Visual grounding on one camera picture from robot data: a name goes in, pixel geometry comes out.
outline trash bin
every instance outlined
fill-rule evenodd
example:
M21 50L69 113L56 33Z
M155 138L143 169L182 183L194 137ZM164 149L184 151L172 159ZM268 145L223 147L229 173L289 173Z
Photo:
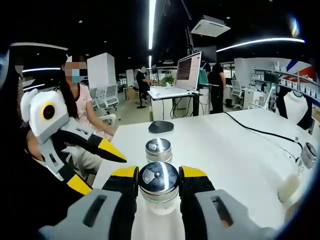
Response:
M225 106L226 106L227 108L232 108L232 99L227 98L227 99L225 100Z

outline black mouse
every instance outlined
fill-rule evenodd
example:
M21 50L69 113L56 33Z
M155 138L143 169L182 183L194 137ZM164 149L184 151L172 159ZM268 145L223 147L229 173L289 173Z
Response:
M149 132L153 134L160 134L172 131L174 124L169 121L154 121L149 126Z

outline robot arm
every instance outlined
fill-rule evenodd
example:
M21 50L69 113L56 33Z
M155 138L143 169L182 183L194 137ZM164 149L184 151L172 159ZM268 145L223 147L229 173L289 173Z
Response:
M137 166L111 174L103 189L93 189L73 204L56 226L45 226L45 239L130 240L137 211Z
M203 171L181 166L179 177L186 240L272 239L274 229L256 225L248 208L226 191L215 190Z
M71 188L87 194L91 187L86 184L62 157L58 143L67 142L109 161L126 163L123 156L107 139L94 134L88 127L69 117L63 98L55 91L26 92L21 99L21 115L37 138L39 150L46 165L61 176Z

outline black ceiling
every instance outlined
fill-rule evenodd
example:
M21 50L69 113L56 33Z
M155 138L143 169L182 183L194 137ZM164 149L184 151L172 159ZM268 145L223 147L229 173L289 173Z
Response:
M148 55L152 55L152 64L157 65L165 59L177 61L186 56L185 28L192 29L201 15L221 19L231 30L216 38L193 34L195 47L216 45L221 49L248 40L292 37L291 13L276 0L184 0L184 3L192 20L181 0L157 0L152 51L148 50L148 0L28 2L13 8L8 34L14 42L61 46L71 53L88 54L87 58L108 52L115 57L118 73L147 65ZM25 68L60 66L65 54L43 47L16 47L15 52L25 58ZM308 62L310 55L307 44L272 42L229 49L217 56L220 62L240 57L281 57Z

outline metal jar lid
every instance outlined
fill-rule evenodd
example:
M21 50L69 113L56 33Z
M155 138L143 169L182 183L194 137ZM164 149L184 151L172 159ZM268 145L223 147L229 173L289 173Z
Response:
M171 143L164 138L154 138L145 145L146 158L149 162L169 162L172 159Z
M144 166L138 175L138 184L145 195L170 196L170 193L178 189L179 174L174 166L167 162L155 161Z
M314 148L314 146L312 146L311 143L306 142L301 152L302 162L308 169L311 169L315 164L316 158L317 158L316 149Z

